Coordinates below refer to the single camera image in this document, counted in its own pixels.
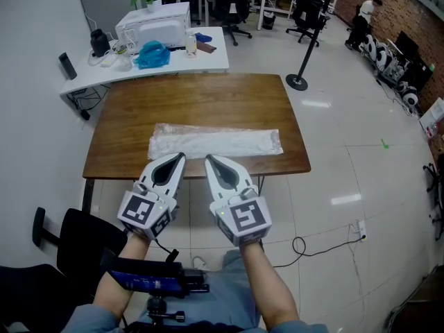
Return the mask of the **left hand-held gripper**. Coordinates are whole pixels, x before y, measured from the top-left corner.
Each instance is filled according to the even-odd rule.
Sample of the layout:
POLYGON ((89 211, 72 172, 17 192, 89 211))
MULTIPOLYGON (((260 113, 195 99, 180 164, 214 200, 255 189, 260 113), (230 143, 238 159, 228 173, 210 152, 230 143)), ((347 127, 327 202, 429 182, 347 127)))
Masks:
POLYGON ((125 192, 117 212, 117 218, 127 230, 147 239, 157 239, 174 221, 176 193, 183 179, 185 162, 184 153, 170 153, 146 165, 140 181, 125 192))

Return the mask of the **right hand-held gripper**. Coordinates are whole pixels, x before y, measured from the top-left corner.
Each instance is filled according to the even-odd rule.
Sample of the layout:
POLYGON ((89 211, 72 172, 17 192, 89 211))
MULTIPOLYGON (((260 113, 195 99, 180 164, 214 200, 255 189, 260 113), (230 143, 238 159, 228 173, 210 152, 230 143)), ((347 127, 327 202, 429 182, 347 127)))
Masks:
POLYGON ((204 165, 217 227, 236 247, 264 238, 272 226, 271 215, 246 168, 218 155, 207 155, 204 165))

